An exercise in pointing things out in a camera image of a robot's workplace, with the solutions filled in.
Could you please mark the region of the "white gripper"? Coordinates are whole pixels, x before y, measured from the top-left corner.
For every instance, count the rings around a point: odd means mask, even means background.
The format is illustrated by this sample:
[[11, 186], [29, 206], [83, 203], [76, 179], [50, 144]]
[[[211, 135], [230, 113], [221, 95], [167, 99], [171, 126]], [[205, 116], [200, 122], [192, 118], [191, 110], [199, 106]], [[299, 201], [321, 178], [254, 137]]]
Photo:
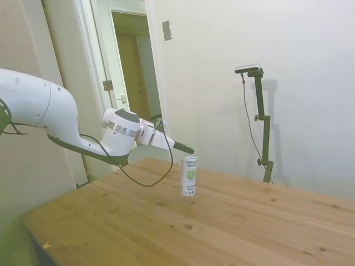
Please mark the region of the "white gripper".
[[187, 154], [194, 154], [195, 150], [180, 142], [174, 141], [163, 132], [153, 127], [144, 127], [139, 134], [139, 143], [146, 146], [154, 146], [163, 150], [176, 149]]

